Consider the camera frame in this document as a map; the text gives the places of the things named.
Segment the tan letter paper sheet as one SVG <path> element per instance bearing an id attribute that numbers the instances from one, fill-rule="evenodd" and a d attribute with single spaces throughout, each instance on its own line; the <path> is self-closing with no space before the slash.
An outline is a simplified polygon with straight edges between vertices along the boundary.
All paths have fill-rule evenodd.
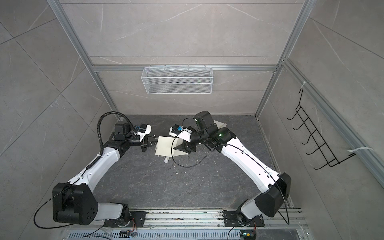
<path id="1" fill-rule="evenodd" d="M 188 153 L 185 153 L 180 150 L 175 150 L 174 148 L 183 145 L 183 140 L 179 138 L 172 138 L 172 137 L 160 137 L 158 138 L 158 143 L 156 146 L 156 156 L 164 156 L 164 157 L 176 157 L 181 155 L 187 155 Z"/>

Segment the cream paper envelope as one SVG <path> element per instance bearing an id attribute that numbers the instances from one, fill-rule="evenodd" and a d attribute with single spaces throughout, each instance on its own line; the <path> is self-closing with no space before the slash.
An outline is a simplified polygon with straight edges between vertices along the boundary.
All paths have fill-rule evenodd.
<path id="1" fill-rule="evenodd" d="M 227 126 L 227 123 L 222 123 L 216 120 L 214 120 L 214 123 L 217 125 L 218 129 L 225 128 Z"/>

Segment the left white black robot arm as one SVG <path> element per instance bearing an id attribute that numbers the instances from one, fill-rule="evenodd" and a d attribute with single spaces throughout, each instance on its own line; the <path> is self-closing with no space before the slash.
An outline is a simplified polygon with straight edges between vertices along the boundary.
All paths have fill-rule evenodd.
<path id="1" fill-rule="evenodd" d="M 152 127 L 140 124 L 131 127 L 126 121 L 118 122 L 109 140 L 102 144 L 103 151 L 79 174 L 66 183 L 53 188 L 53 220 L 57 223 L 89 225 L 105 221 L 110 227 L 125 227 L 131 223 L 128 204 L 99 203 L 93 191 L 105 173 L 130 147 L 145 152 Z"/>

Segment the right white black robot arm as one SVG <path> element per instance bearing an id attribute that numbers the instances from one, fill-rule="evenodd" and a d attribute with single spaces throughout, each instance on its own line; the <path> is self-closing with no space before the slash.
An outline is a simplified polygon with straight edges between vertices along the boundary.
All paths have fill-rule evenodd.
<path id="1" fill-rule="evenodd" d="M 286 173 L 278 173 L 254 156 L 228 128 L 218 127 L 211 114 L 200 112 L 193 117 L 197 128 L 174 125 L 169 134 L 181 139 L 182 144 L 173 147 L 190 154 L 198 145 L 205 145 L 210 152 L 218 151 L 233 161 L 255 183 L 260 194 L 246 200 L 236 210 L 239 225 L 247 226 L 256 217 L 273 218 L 281 207 L 287 207 L 290 195 L 291 177 Z"/>

